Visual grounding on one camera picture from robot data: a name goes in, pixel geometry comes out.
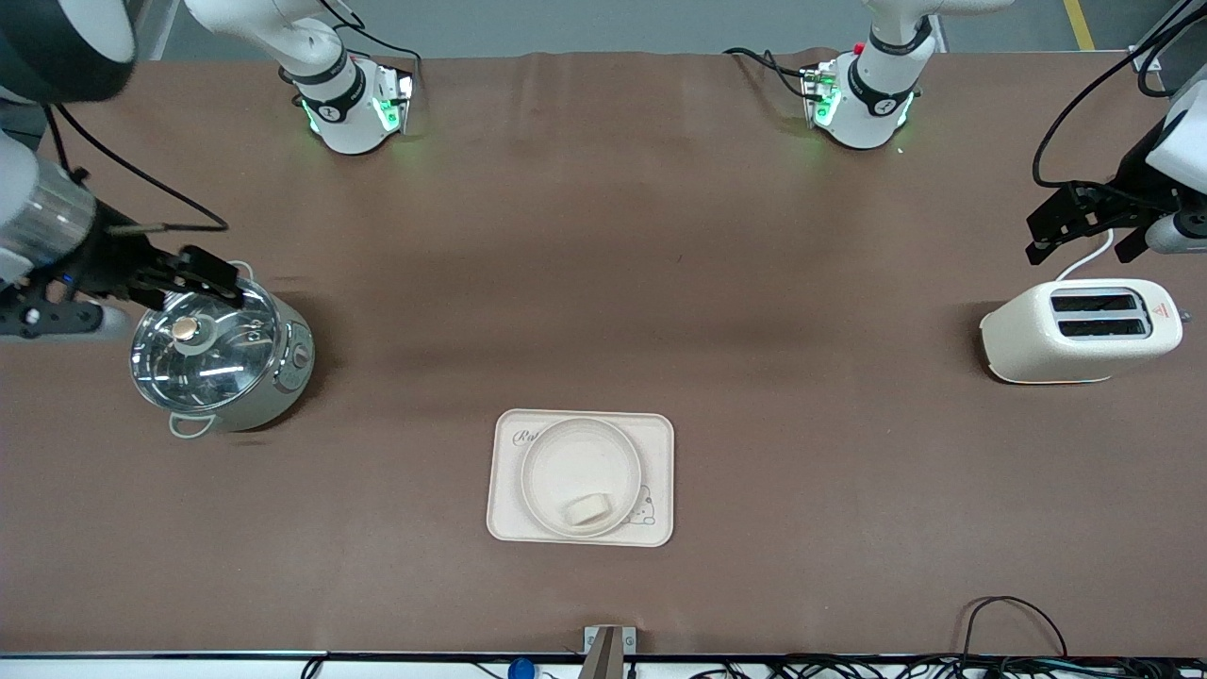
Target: blue round object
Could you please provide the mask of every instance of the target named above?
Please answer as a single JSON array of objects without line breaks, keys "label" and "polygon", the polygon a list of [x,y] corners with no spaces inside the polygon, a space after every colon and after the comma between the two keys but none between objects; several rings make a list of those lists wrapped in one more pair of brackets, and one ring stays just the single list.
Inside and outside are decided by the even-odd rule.
[{"label": "blue round object", "polygon": [[507,666],[507,679],[536,679],[536,666],[526,657],[513,660]]}]

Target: lid knob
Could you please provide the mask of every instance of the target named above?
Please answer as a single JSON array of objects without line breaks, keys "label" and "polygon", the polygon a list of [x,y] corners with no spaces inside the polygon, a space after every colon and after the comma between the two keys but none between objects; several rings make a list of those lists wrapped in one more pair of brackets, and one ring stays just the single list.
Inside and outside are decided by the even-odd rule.
[{"label": "lid knob", "polygon": [[177,343],[188,343],[189,339],[197,336],[200,332],[202,323],[197,321],[196,317],[186,315],[183,317],[176,318],[176,322],[171,323],[171,336],[176,339]]}]

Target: cooking pot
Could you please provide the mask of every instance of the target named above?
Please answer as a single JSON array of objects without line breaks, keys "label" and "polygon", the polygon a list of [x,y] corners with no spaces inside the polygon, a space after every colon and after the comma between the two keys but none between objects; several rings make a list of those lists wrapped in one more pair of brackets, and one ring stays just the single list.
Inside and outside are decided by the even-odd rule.
[{"label": "cooking pot", "polygon": [[[247,271],[239,277],[241,309],[204,294],[171,293],[134,333],[134,385],[169,412],[168,429],[180,439],[275,420],[302,396],[314,370],[314,339],[302,315],[261,287],[250,265],[231,263]],[[199,429],[186,433],[185,423]]]}]

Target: black band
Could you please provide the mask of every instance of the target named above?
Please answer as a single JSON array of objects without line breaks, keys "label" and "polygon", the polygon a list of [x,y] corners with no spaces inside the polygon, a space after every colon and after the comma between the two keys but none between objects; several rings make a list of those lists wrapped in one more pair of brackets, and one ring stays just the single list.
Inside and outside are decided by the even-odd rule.
[{"label": "black band", "polygon": [[0,11],[0,83],[18,96],[101,101],[121,92],[133,71],[133,58],[113,62],[93,49],[58,2],[5,2]]},{"label": "black band", "polygon": [[856,57],[851,62],[851,68],[846,71],[846,80],[851,83],[851,93],[858,100],[867,104],[868,112],[877,118],[893,115],[909,99],[909,95],[914,93],[914,84],[917,84],[917,81],[915,81],[914,84],[909,86],[909,89],[894,94],[880,92],[869,87],[867,82],[863,82],[863,78],[859,77],[858,66],[859,58]]},{"label": "black band", "polygon": [[890,45],[876,37],[876,31],[871,31],[868,36],[868,42],[877,52],[892,54],[893,57],[904,57],[905,54],[909,54],[914,49],[921,47],[922,43],[926,42],[926,39],[931,37],[931,31],[934,30],[934,27],[931,25],[929,17],[922,17],[922,21],[919,22],[919,25],[916,25],[915,29],[917,33],[914,34],[914,39],[905,45]]},{"label": "black band", "polygon": [[334,80],[336,76],[339,75],[339,71],[344,70],[344,64],[346,63],[348,63],[348,48],[344,48],[339,51],[339,58],[336,59],[336,63],[331,64],[331,68],[328,68],[322,72],[314,75],[295,75],[291,74],[290,71],[285,72],[290,76],[290,80],[293,81],[293,84],[322,84],[323,82]]},{"label": "black band", "polygon": [[365,86],[368,80],[360,66],[354,68],[356,69],[356,80],[352,81],[352,86],[348,88],[348,92],[326,101],[303,96],[302,100],[305,101],[307,107],[325,122],[344,122],[348,118],[348,111],[365,95]]}]

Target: white tray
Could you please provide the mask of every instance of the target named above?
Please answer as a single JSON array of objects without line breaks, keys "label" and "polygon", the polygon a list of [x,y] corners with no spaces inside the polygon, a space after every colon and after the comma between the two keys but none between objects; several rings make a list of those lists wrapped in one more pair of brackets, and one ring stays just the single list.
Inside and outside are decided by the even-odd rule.
[{"label": "white tray", "polygon": [[[637,507],[619,528],[596,538],[572,539],[548,531],[529,514],[520,491],[520,464],[529,444],[550,425],[575,417],[607,422],[632,440],[641,457]],[[512,410],[495,425],[486,528],[500,540],[658,548],[675,531],[675,428],[660,415]]]}]

